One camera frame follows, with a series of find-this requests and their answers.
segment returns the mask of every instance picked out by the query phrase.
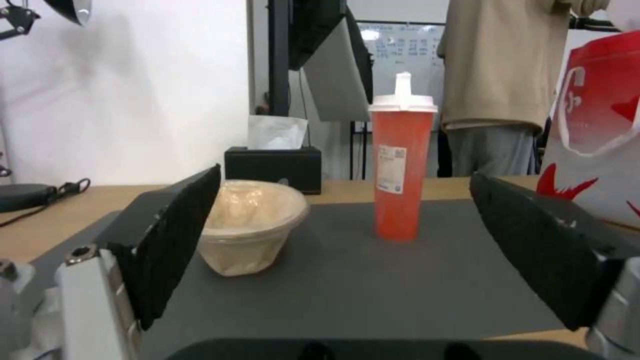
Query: plastic bowl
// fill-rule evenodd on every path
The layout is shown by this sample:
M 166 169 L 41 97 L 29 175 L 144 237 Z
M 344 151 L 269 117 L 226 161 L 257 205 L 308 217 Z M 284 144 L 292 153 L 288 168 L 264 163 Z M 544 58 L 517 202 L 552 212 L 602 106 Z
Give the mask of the plastic bowl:
M 225 181 L 209 218 L 198 252 L 223 276 L 260 272 L 276 259 L 289 233 L 309 212 L 297 190 L 260 181 Z

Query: tissue box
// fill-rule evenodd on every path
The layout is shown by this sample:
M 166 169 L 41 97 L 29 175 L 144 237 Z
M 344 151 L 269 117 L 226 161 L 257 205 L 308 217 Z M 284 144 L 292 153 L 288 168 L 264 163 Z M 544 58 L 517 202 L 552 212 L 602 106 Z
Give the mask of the tissue box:
M 225 177 L 287 184 L 305 195 L 318 195 L 322 189 L 322 153 L 315 147 L 298 150 L 232 147 L 225 152 Z

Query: beige sweater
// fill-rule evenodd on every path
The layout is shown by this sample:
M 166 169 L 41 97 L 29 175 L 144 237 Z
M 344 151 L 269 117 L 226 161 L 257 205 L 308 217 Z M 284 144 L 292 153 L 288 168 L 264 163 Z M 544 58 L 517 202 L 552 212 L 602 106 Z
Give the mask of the beige sweater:
M 508 122 L 543 127 L 562 65 L 570 10 L 588 16 L 608 4 L 451 0 L 438 46 L 445 60 L 445 128 Z

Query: person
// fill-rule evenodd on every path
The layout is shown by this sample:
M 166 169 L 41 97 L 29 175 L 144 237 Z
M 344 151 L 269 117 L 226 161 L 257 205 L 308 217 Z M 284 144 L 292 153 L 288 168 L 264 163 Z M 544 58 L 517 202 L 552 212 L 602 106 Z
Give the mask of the person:
M 609 0 L 451 0 L 438 45 L 453 176 L 527 175 L 562 65 L 571 11 Z

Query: cup lid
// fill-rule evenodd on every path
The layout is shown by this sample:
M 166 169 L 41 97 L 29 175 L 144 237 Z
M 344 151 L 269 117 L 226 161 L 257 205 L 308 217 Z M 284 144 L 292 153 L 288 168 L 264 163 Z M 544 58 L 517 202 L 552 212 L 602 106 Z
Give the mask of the cup lid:
M 376 111 L 414 111 L 421 113 L 437 113 L 438 106 L 433 104 L 431 96 L 411 94 L 411 73 L 396 74 L 396 93 L 374 97 L 369 106 L 370 112 Z

